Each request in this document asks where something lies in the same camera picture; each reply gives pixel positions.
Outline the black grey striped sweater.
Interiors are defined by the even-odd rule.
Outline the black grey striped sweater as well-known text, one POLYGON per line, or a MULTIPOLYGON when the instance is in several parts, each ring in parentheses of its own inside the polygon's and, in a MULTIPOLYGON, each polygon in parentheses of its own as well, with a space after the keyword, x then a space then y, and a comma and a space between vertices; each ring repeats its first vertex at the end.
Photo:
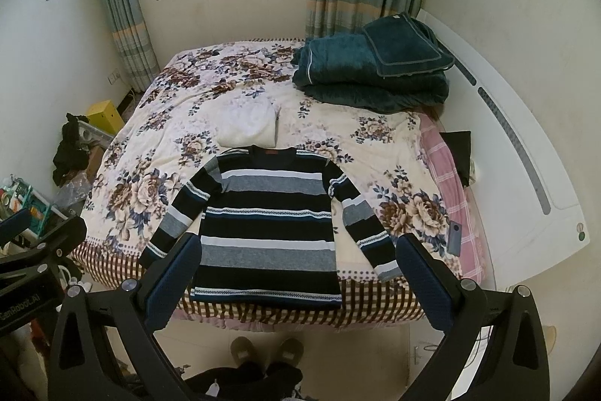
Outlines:
POLYGON ((352 180, 334 162, 299 148, 232 148, 212 158, 182 185, 139 262, 148 268, 163 259, 198 222, 194 300, 339 309, 335 201, 378 279, 400 277, 393 241, 352 180))

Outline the black clothes pile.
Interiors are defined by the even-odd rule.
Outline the black clothes pile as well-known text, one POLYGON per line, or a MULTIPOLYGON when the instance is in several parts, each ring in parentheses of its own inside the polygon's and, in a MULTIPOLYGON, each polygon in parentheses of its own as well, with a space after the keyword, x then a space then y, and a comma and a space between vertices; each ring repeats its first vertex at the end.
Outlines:
POLYGON ((89 165, 89 151, 80 144, 80 122, 88 123, 88 117, 67 113, 66 119, 61 128, 62 140, 53 158, 52 178, 57 187, 62 187, 72 173, 86 170, 89 165))

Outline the teal storage rack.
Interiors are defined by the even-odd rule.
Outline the teal storage rack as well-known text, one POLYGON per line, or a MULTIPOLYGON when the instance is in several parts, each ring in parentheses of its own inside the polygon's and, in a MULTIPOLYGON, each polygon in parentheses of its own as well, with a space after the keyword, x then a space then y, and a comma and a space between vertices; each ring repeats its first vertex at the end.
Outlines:
POLYGON ((1 220, 5 221, 21 210, 30 212, 30 226, 21 233, 28 241, 38 241, 67 216, 51 204, 30 183, 20 177, 10 176, 1 183, 1 220))

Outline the grey smartphone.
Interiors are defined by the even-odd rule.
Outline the grey smartphone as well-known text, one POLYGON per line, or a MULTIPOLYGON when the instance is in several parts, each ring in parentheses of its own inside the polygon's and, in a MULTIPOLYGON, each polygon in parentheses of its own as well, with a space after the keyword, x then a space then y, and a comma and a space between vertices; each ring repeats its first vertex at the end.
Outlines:
POLYGON ((461 224, 456 223, 454 221, 450 221, 447 236, 447 251, 453 256, 461 255, 461 237, 461 224))

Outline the pink plaid bed sheet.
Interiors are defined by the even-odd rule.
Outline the pink plaid bed sheet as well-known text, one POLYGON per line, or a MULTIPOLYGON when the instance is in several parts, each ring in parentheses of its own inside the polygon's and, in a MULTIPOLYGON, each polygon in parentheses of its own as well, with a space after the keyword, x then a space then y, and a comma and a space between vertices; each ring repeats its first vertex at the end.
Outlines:
POLYGON ((489 266, 486 259, 486 240, 472 191, 464 189, 455 167, 451 150, 443 140, 434 121, 419 113, 421 147, 429 171, 441 193, 450 221, 461 225, 461 272, 482 285, 489 266))

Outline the white bed headboard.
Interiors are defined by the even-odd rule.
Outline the white bed headboard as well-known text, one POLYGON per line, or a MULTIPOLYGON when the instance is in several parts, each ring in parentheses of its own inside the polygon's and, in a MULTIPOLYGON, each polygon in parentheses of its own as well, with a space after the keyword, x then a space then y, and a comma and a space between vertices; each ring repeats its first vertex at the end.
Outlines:
POLYGON ((422 10, 418 19, 455 58, 440 121, 471 134, 470 189, 495 286, 508 289, 589 244, 583 209, 546 132, 503 76, 432 14, 422 10))

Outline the left grey slipper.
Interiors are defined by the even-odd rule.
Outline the left grey slipper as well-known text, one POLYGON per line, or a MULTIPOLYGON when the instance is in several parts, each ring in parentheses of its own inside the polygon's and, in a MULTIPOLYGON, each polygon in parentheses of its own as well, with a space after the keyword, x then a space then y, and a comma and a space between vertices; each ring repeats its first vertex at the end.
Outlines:
POLYGON ((237 337, 231 342, 230 354, 237 366, 242 366, 248 361, 259 360, 254 344, 246 337, 237 337))

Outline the yellow box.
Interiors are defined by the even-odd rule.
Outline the yellow box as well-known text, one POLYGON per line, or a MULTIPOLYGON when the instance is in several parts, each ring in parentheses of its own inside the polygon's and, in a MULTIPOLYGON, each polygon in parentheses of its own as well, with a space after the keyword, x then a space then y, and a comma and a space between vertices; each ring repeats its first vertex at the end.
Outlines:
POLYGON ((87 109, 86 116, 91 125, 107 134, 116 135, 124 126, 123 119, 111 100, 94 103, 87 109))

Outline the black cloth beside bed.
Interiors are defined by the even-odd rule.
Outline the black cloth beside bed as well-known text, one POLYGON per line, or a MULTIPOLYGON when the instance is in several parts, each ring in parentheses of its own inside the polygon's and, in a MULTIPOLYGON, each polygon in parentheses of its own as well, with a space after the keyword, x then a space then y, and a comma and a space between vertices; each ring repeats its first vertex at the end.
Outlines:
POLYGON ((471 157, 472 157, 472 134, 469 131, 441 132, 443 141, 449 148, 455 168, 458 171, 459 180, 463 187, 470 186, 471 179, 471 157))

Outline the floral bed cover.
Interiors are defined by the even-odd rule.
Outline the floral bed cover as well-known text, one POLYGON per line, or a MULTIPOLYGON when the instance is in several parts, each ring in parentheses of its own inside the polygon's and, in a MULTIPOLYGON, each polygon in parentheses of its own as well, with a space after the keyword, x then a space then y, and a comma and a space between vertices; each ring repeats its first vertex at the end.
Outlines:
POLYGON ((399 324, 422 311, 394 261, 415 235, 460 275, 461 186, 436 181, 417 112, 319 102, 292 81, 295 43, 175 55, 103 156, 74 252, 92 278, 140 278, 187 232, 199 270, 179 302, 227 328, 399 324))

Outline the white folded garment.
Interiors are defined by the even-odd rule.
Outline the white folded garment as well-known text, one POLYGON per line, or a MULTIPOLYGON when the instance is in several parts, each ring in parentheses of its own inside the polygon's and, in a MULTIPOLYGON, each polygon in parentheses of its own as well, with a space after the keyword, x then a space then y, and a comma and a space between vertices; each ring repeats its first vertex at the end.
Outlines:
POLYGON ((233 99, 217 110, 216 139, 224 148, 276 145, 277 111, 265 98, 233 99))

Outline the dark green pillow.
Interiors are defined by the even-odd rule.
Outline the dark green pillow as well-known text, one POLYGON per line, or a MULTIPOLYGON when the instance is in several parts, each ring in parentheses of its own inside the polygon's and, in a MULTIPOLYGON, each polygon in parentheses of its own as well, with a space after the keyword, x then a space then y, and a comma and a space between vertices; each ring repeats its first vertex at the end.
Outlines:
POLYGON ((362 28, 382 77, 446 70, 455 58, 439 46, 432 29, 406 12, 381 17, 362 28))

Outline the dark green folded blanket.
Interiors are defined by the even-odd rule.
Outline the dark green folded blanket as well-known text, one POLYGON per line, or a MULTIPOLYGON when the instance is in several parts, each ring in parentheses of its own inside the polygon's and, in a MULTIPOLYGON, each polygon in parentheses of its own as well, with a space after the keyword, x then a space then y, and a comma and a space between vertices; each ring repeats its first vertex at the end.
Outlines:
POLYGON ((327 104, 393 114, 443 104, 449 82, 441 70, 383 77, 362 35, 325 36, 306 42, 292 56, 294 86, 327 104))

